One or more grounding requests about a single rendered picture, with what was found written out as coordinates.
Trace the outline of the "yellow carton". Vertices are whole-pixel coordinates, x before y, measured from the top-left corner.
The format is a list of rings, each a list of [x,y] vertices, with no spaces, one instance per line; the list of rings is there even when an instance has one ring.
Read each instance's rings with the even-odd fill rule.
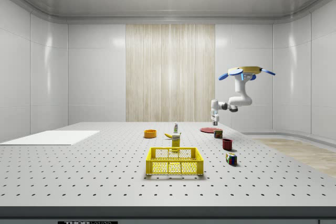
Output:
[[[180,147],[180,134],[172,135],[172,151],[178,152],[178,148]]]

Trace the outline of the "yellow basket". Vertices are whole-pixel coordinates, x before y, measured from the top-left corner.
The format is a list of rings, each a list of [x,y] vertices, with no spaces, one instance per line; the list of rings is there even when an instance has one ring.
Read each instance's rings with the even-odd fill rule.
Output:
[[[204,160],[196,147],[151,147],[147,175],[203,175]]]

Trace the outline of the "white board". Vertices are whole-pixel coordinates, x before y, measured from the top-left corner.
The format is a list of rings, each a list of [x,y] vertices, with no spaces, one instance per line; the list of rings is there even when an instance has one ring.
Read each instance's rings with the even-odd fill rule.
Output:
[[[99,131],[44,131],[0,143],[0,145],[74,145]]]

